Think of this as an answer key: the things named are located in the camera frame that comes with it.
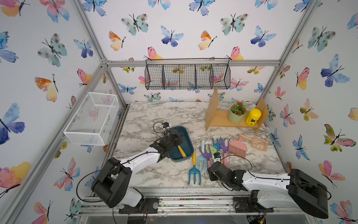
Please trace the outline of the green rake brown handle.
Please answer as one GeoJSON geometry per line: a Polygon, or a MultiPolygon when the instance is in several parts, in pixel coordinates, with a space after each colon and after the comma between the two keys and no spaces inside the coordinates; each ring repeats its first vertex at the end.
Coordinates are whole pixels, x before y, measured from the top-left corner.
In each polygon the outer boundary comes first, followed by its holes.
{"type": "Polygon", "coordinates": [[[215,159],[216,156],[217,156],[218,150],[217,150],[217,148],[215,147],[214,144],[210,145],[210,151],[211,151],[212,157],[215,159]]]}

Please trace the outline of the blue rake yellow handle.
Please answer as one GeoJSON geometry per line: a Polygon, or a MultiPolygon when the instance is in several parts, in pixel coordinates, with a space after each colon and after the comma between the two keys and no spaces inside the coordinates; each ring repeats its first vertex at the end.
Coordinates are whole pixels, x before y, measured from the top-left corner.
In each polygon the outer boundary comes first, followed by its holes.
{"type": "Polygon", "coordinates": [[[212,143],[215,145],[215,147],[217,148],[218,152],[220,151],[221,147],[220,147],[220,144],[219,144],[219,139],[212,139],[212,143]]]}

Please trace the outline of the purple fork pink handle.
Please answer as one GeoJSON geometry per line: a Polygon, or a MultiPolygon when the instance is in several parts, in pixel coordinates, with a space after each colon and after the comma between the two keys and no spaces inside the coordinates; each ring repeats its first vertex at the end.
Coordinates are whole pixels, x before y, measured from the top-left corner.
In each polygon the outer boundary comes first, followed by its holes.
{"type": "Polygon", "coordinates": [[[219,139],[219,145],[221,150],[223,151],[223,156],[222,156],[222,164],[226,167],[228,167],[228,160],[227,160],[227,153],[229,151],[229,144],[230,144],[230,139],[226,140],[223,138],[219,139]]]}

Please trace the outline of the teal shovel yellow handle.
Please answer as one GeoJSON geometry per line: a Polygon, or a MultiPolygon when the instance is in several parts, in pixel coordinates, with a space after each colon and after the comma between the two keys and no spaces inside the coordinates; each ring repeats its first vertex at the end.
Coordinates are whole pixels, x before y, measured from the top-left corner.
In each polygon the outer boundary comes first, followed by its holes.
{"type": "Polygon", "coordinates": [[[184,152],[184,150],[182,149],[181,146],[178,146],[178,150],[179,150],[179,152],[180,152],[180,154],[182,155],[183,158],[187,157],[186,153],[184,152]]]}

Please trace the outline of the teal fork yellow handle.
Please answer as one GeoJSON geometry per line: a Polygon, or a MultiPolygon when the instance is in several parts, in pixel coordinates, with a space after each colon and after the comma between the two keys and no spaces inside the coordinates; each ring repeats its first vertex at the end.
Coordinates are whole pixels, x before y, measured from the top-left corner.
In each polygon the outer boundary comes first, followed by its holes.
{"type": "Polygon", "coordinates": [[[193,175],[194,184],[196,184],[196,177],[199,177],[199,185],[201,185],[201,172],[196,168],[197,154],[196,151],[192,155],[193,167],[188,172],[188,185],[191,183],[191,176],[193,175]]]}

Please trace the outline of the purple rake pink handle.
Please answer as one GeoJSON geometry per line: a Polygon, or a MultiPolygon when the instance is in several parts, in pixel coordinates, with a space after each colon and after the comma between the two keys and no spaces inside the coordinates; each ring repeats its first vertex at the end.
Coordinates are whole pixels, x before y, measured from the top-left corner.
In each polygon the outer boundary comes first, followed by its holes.
{"type": "Polygon", "coordinates": [[[201,148],[200,148],[201,154],[204,158],[206,158],[207,160],[207,167],[211,167],[211,161],[210,159],[212,158],[212,154],[210,149],[207,149],[207,145],[206,144],[202,144],[201,148]]]}

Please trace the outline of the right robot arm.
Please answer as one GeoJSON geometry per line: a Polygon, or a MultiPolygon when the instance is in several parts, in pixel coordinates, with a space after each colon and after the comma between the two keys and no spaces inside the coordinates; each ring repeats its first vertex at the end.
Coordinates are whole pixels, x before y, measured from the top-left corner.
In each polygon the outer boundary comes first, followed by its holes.
{"type": "Polygon", "coordinates": [[[257,203],[266,208],[299,208],[317,218],[327,219],[327,187],[299,169],[279,175],[252,173],[249,170],[231,170],[219,161],[208,168],[211,181],[219,181],[234,191],[254,193],[257,203]]]}

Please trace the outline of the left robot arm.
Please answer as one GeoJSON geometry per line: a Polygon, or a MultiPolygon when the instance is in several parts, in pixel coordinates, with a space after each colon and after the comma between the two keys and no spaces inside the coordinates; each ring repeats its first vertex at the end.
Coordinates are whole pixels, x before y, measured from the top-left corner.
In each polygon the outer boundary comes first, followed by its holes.
{"type": "Polygon", "coordinates": [[[156,140],[143,152],[127,159],[109,159],[92,184],[92,192],[109,208],[114,208],[118,204],[138,206],[143,201],[143,196],[139,191],[129,187],[131,177],[168,157],[169,152],[182,143],[181,133],[170,128],[162,138],[156,140]]]}

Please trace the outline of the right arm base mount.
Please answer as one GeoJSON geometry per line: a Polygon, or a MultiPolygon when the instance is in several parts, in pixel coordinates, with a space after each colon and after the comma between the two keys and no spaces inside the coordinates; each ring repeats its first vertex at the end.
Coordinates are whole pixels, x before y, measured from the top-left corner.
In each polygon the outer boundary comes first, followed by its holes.
{"type": "Polygon", "coordinates": [[[265,208],[258,203],[258,190],[254,190],[250,193],[250,196],[240,196],[233,198],[233,207],[236,213],[272,213],[273,208],[265,208]]]}

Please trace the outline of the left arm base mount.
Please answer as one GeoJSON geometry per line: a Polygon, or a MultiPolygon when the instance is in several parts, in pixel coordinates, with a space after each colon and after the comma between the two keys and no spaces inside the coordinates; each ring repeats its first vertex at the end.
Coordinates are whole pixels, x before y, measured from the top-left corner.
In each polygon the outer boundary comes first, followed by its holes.
{"type": "Polygon", "coordinates": [[[135,207],[123,205],[118,210],[119,214],[157,214],[159,199],[155,197],[144,197],[135,207]]]}

